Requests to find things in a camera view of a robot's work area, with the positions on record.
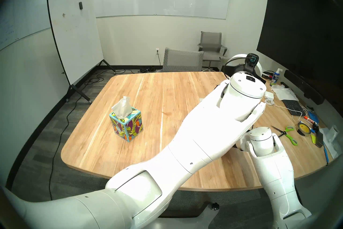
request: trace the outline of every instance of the red marker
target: red marker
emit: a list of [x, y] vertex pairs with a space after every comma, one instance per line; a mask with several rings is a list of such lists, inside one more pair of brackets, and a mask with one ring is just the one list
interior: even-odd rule
[[304, 118], [305, 118], [307, 121], [309, 121], [310, 123], [312, 123], [312, 124], [315, 123], [315, 121], [313, 121], [312, 119], [308, 118], [307, 116], [304, 116]]

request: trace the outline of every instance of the gray office chair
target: gray office chair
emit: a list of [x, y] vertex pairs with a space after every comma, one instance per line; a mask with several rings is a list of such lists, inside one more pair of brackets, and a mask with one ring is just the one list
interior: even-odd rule
[[181, 51], [166, 48], [163, 69], [157, 72], [200, 72], [203, 51]]
[[[219, 56], [224, 56], [227, 47], [222, 45], [222, 33], [201, 32], [200, 43], [198, 44], [199, 51], [204, 51], [203, 61], [209, 61], [208, 68], [203, 71], [211, 71], [211, 62], [219, 62]], [[224, 48], [223, 54], [220, 53], [221, 48]]]
[[219, 56], [219, 59], [220, 59], [219, 71], [221, 71], [221, 70], [222, 70], [222, 67], [223, 67], [231, 58]]

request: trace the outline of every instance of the white charger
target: white charger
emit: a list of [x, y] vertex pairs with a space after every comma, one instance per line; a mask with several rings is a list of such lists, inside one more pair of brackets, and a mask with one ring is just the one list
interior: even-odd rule
[[274, 94], [273, 93], [271, 93], [271, 92], [269, 92], [269, 91], [266, 91], [265, 93], [264, 93], [264, 97], [266, 98], [266, 99], [270, 99], [270, 100], [274, 100]]

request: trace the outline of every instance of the keyboard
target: keyboard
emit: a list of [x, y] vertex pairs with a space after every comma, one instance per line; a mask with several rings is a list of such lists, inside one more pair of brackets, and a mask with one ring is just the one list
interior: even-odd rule
[[300, 116], [300, 113], [297, 112], [297, 111], [300, 111], [301, 116], [305, 116], [305, 111], [302, 109], [298, 101], [283, 100], [283, 103], [285, 104], [286, 108], [293, 110], [293, 111], [288, 110], [291, 115]]

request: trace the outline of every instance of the colorful tissue box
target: colorful tissue box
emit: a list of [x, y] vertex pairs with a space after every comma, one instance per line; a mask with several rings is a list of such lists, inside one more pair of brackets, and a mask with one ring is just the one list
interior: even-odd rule
[[123, 119], [117, 118], [115, 113], [109, 115], [112, 121], [114, 132], [130, 142], [137, 134], [143, 130], [141, 111], [132, 108], [132, 113]]

